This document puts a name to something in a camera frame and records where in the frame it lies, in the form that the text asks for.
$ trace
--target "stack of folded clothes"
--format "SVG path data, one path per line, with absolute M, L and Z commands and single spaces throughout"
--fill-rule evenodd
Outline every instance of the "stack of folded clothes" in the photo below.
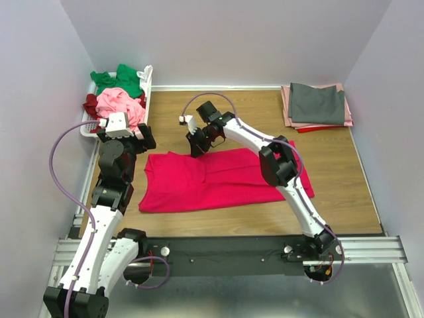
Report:
M 353 126 L 341 83 L 311 87 L 291 83 L 281 87 L 284 124 L 300 133 Z

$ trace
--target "white panel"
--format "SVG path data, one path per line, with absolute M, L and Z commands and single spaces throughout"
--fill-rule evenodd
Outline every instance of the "white panel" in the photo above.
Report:
M 95 67 L 155 85 L 344 81 L 390 0 L 62 0 Z
M 424 304 L 424 2 L 394 0 L 350 73 L 353 135 L 382 220 Z
M 0 316 L 31 318 L 76 208 L 53 184 L 48 155 L 81 120 L 93 65 L 57 0 L 2 1 L 0 43 Z M 58 147 L 58 177 L 77 195 L 91 147 L 79 131 Z

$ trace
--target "laundry basket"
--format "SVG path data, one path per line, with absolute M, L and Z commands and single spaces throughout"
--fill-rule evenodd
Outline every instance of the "laundry basket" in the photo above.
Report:
M 140 78 L 140 88 L 144 91 L 144 96 L 146 98 L 146 113 L 144 116 L 143 123 L 147 124 L 148 119 L 148 112 L 150 109 L 150 96 L 152 95 L 152 72 L 153 67 L 151 65 L 146 66 L 144 68 L 144 71 L 137 72 L 137 75 Z M 109 72 L 109 75 L 111 77 L 116 77 L 116 72 Z M 95 94 L 97 91 L 97 86 L 94 83 L 94 81 L 91 81 L 89 87 L 88 87 L 88 94 Z M 82 116 L 82 121 L 91 121 L 94 118 L 87 114 L 86 111 L 84 111 L 84 114 Z M 80 133 L 85 137 L 94 137 L 97 138 L 97 135 L 94 132 L 90 132 L 93 129 L 97 127 L 97 124 L 88 124 L 81 126 L 79 129 Z

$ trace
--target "pink cloth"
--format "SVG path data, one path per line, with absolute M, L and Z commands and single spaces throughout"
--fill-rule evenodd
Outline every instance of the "pink cloth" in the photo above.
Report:
M 316 88 L 326 88 L 330 86 L 336 85 L 337 91 L 343 90 L 343 85 L 341 83 L 336 83 L 332 85 L 320 85 L 316 86 Z M 283 118 L 284 118 L 284 125 L 286 127 L 293 127 L 295 129 L 300 128 L 315 128 L 315 127 L 338 127 L 338 125 L 317 125 L 317 124 L 308 124 L 308 123 L 293 123 L 292 119 L 289 117 L 289 101 L 290 101 L 290 87 L 288 86 L 281 86 L 281 95 L 283 97 Z M 349 105 L 347 103 L 346 97 L 344 98 L 344 126 L 351 127 L 353 126 L 352 121 L 352 113 L 350 112 Z
M 106 88 L 97 96 L 95 110 L 100 117 L 107 118 L 110 113 L 125 112 L 128 114 L 130 128 L 138 130 L 137 125 L 144 121 L 146 110 L 139 104 L 141 99 L 131 98 L 122 88 Z
M 138 205 L 143 212 L 184 212 L 284 200 L 264 181 L 257 155 L 247 148 L 210 152 L 196 159 L 173 152 L 150 154 L 144 171 L 148 186 Z M 306 194 L 313 197 L 306 170 L 300 179 Z

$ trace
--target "wooden surface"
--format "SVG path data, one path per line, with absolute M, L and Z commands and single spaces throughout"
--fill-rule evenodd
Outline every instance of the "wooden surface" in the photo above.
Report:
M 137 158 L 132 183 L 134 194 L 117 232 L 130 227 L 142 229 L 150 237 L 301 234 L 297 219 L 285 201 L 186 213 L 151 214 L 138 210 L 138 203 L 147 187 L 144 167 L 148 154 L 189 152 L 185 138 L 187 128 L 179 126 L 178 116 L 195 94 L 192 91 L 152 93 L 148 124 L 152 127 L 158 146 Z M 284 126 L 280 91 L 226 91 L 225 94 L 235 102 L 238 115 L 245 123 L 265 134 L 282 134 L 295 141 L 315 190 L 312 203 L 334 232 L 381 233 L 348 129 L 299 134 Z M 203 122 L 195 109 L 207 100 L 211 100 L 222 113 L 231 110 L 231 106 L 221 97 L 210 95 L 198 98 L 187 114 L 196 114 L 197 123 L 202 123 L 202 126 Z M 210 151 L 241 147 L 236 142 L 226 140 Z M 96 165 L 91 189 L 98 175 Z

